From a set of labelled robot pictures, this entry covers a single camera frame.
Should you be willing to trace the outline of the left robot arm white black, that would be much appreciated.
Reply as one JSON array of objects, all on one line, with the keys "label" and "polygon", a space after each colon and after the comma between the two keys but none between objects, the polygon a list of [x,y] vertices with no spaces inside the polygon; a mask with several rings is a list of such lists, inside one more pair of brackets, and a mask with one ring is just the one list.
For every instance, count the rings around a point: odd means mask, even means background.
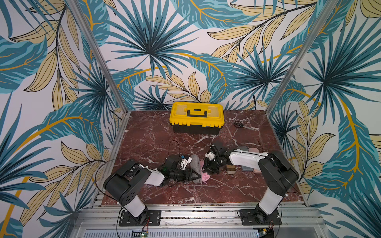
[{"label": "left robot arm white black", "polygon": [[141,224],[147,217],[148,208],[139,198],[140,190],[145,185],[163,187],[171,181],[201,182],[202,168],[198,156],[170,155],[156,169],[130,160],[108,176],[103,187],[132,219]]}]

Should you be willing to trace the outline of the brown case with red band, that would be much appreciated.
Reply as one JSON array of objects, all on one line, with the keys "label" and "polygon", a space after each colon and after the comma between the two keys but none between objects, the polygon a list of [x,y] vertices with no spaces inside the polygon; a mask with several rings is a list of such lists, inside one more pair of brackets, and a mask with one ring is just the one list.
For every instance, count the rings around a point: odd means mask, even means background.
[{"label": "brown case with red band", "polygon": [[234,175],[236,173],[236,166],[234,166],[234,165],[226,165],[226,173],[228,175]]}]

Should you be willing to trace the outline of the pink cloth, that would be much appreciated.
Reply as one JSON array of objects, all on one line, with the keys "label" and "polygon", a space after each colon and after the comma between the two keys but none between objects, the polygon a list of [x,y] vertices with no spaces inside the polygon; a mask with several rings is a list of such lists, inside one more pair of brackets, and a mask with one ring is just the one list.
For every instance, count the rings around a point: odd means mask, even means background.
[{"label": "pink cloth", "polygon": [[204,160],[200,160],[199,164],[201,169],[201,182],[206,183],[210,179],[210,175],[203,172]]}]

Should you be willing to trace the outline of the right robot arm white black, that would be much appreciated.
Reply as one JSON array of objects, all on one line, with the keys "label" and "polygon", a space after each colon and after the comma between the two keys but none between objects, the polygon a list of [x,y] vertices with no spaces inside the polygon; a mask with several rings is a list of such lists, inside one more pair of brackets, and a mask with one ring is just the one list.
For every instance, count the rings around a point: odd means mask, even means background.
[{"label": "right robot arm white black", "polygon": [[217,174],[225,165],[244,166],[259,172],[267,190],[256,207],[258,214],[266,217],[273,214],[286,193],[294,187],[298,172],[279,151],[253,152],[247,149],[227,149],[219,142],[213,143],[205,154],[203,171]]}]

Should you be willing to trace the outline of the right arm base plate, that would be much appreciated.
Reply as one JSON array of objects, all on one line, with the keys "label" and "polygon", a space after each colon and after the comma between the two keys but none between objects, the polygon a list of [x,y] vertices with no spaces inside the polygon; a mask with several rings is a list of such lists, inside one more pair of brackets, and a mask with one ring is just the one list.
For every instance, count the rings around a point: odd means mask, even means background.
[{"label": "right arm base plate", "polygon": [[281,216],[278,210],[270,215],[255,209],[241,209],[237,212],[243,226],[275,226],[281,225]]}]

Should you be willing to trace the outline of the grey oval eyeglass case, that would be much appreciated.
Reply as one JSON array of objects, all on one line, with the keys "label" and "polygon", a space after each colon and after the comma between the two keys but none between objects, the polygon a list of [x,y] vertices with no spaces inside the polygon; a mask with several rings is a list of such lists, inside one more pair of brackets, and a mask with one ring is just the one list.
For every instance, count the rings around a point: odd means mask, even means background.
[{"label": "grey oval eyeglass case", "polygon": [[190,156],[191,158],[191,163],[190,167],[193,169],[194,172],[199,174],[200,176],[202,175],[202,166],[200,164],[200,158],[196,154],[193,154]]}]

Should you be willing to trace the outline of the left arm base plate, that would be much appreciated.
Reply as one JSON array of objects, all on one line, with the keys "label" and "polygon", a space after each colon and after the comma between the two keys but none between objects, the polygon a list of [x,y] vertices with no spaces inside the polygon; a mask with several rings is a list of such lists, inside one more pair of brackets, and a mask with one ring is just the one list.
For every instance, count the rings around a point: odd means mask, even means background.
[{"label": "left arm base plate", "polygon": [[161,210],[144,210],[138,217],[134,217],[129,211],[123,210],[120,214],[118,225],[120,227],[149,227],[160,226]]}]

